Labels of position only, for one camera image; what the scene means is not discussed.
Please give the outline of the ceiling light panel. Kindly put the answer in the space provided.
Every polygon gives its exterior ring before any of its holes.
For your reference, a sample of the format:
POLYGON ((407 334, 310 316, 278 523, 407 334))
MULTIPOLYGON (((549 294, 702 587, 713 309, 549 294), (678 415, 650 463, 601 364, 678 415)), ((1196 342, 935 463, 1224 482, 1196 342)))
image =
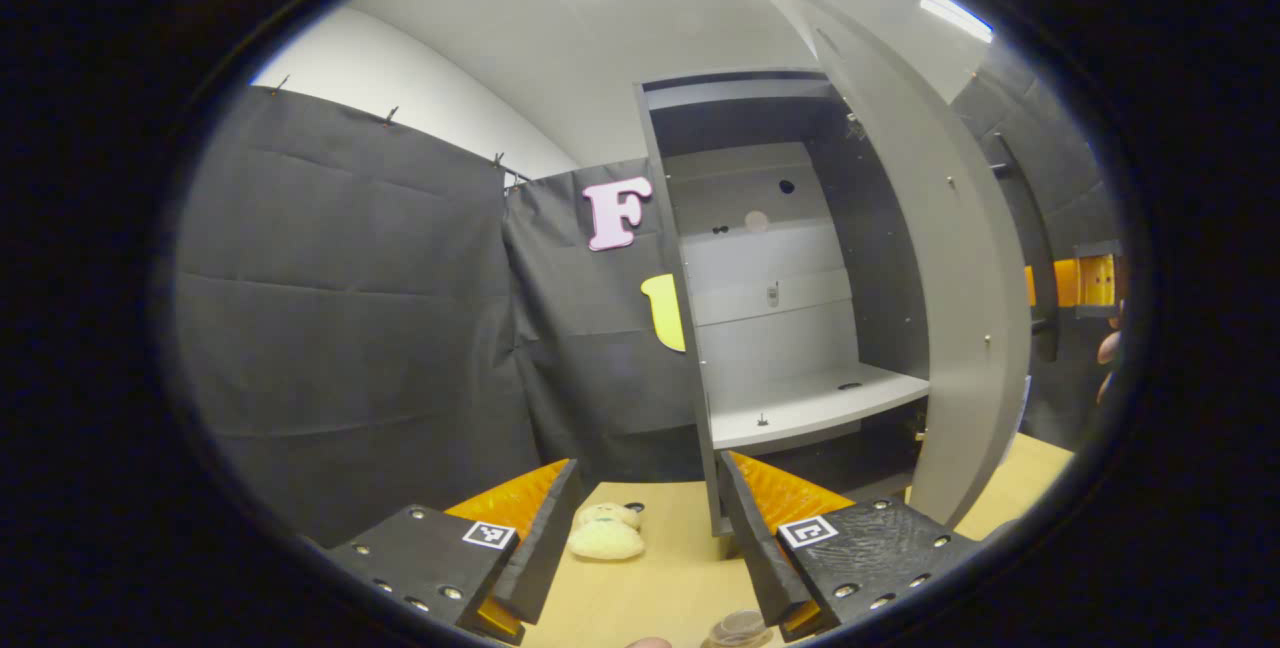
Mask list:
POLYGON ((992 45, 995 41, 995 29, 954 0, 919 0, 919 6, 984 45, 992 45))

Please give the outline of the black cabinet door handle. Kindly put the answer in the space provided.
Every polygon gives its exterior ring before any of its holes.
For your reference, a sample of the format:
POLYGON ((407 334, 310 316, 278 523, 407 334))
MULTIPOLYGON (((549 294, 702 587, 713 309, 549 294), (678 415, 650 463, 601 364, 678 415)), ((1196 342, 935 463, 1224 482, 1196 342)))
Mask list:
POLYGON ((1053 364, 1059 360, 1060 352, 1060 304, 1044 211, 1005 134, 993 131, 991 143, 995 158, 989 163, 989 169, 1012 214, 1024 265, 1030 269, 1030 287, 1027 293, 1030 305, 1033 355, 1043 364, 1053 364))

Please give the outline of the clear bottle with cherry label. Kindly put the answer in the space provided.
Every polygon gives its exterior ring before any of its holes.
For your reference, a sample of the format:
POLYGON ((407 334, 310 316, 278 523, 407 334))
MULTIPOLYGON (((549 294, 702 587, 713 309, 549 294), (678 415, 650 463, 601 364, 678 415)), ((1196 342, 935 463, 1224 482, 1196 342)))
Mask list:
POLYGON ((774 629, 758 610, 740 610, 714 622, 700 648, 765 648, 773 638, 774 629))

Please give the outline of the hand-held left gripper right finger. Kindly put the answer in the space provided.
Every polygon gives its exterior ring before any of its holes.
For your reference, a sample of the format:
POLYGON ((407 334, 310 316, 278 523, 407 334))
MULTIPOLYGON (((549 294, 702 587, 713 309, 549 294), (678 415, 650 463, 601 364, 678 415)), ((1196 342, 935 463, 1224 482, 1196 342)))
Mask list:
POLYGON ((731 450, 718 483, 762 617, 786 642, 888 613, 983 546, 900 499, 854 502, 731 450))

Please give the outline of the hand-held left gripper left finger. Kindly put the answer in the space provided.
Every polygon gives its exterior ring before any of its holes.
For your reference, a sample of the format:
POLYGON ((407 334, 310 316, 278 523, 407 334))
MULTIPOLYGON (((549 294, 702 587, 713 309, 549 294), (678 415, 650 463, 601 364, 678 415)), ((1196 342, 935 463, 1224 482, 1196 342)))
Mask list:
POLYGON ((383 603, 517 645, 584 498, 579 461, 563 458, 448 510, 406 505, 326 557, 383 603))

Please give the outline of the grey cabinet door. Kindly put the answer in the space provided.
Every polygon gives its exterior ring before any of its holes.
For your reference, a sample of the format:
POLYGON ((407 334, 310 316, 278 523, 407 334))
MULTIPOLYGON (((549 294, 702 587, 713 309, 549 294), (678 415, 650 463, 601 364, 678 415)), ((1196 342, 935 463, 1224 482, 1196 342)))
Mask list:
POLYGON ((771 1, 809 35, 902 211, 931 360, 910 505, 955 528, 1018 430, 1030 362, 1030 306, 1012 214, 960 117, 895 47, 823 0, 771 1))

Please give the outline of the dark grey cabinet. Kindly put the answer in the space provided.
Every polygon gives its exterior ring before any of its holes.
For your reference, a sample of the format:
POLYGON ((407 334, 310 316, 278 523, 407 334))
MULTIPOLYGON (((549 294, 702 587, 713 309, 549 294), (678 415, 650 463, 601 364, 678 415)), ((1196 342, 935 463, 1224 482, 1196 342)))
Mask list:
MULTIPOLYGON (((851 109, 819 70, 649 79, 637 95, 678 238, 710 526, 724 537, 707 392, 741 374, 849 364, 929 382, 922 280, 878 152, 844 137, 851 109)), ((892 494, 911 480, 927 401, 808 446, 744 455, 849 499, 892 494)))

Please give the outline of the cream plush toy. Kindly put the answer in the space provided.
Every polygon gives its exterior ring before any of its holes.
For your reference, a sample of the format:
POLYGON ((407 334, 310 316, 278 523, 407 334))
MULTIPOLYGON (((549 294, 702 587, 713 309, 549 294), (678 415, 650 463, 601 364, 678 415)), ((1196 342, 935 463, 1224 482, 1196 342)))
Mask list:
POLYGON ((641 515, 617 503, 590 505, 580 510, 567 539, 568 551, 582 560, 626 561, 646 548, 641 515))

